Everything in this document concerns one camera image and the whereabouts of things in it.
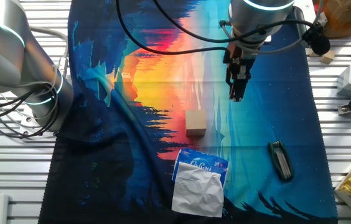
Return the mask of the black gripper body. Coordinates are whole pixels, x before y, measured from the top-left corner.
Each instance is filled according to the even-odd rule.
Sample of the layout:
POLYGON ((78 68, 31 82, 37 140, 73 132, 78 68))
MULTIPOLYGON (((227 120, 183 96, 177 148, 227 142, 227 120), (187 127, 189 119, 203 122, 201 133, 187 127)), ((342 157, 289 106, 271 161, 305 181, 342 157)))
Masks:
POLYGON ((226 82, 231 80, 249 80, 251 78, 250 70, 256 60, 256 55, 239 48, 234 42, 227 45, 223 62, 227 65, 226 82))

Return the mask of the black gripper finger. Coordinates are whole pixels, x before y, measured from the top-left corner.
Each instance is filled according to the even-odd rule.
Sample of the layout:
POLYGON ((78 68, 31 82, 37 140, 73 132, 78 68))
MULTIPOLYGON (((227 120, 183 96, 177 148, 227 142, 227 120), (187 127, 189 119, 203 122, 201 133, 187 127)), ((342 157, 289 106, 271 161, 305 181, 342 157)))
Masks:
POLYGON ((233 89, 234 89, 234 101, 241 101, 245 94, 246 89, 246 74, 241 72, 238 74, 233 81, 233 89))
POLYGON ((230 70, 226 71, 226 83, 229 86, 229 99, 234 100, 235 99, 234 79, 233 79, 233 74, 230 70))

